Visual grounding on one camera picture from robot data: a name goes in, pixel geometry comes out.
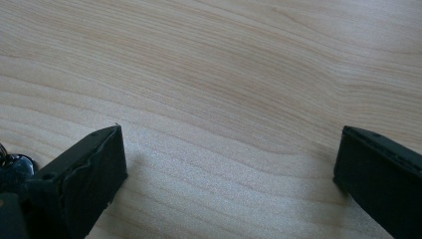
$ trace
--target black plastic part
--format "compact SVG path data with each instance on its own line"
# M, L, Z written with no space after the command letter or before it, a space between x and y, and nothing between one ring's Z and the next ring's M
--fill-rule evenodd
M422 155L345 126L334 182L394 238L422 238Z
M28 180L31 203L66 238L85 238L127 178L119 125L91 133Z
M0 228L0 238L29 238L17 194L0 194Z
M16 179L28 168L8 155L0 144L7 169L0 174ZM15 193L0 191L0 238L85 238L126 178L121 127L93 132L32 177L19 178L18 189L10 184L7 191Z

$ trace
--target light wooden surface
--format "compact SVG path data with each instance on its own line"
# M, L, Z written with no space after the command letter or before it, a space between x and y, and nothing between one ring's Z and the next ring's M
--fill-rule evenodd
M422 152L418 0L1 0L0 140L122 125L89 238L390 238L332 183L345 124Z

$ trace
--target wooden table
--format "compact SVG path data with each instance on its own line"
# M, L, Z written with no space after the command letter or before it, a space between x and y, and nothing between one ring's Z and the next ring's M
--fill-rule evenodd
M418 0L1 0L0 139L122 125L89 238L390 238L332 183L345 124L422 152Z

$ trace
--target wood grain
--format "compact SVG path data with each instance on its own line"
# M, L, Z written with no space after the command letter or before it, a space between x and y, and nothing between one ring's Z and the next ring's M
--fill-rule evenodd
M390 238L332 183L345 124L422 153L417 0L1 0L0 140L122 125L89 238Z

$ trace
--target table surface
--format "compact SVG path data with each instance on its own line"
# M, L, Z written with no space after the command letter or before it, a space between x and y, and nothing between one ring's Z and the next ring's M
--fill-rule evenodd
M422 152L418 0L1 0L0 139L122 125L89 238L390 238L332 183L344 125Z

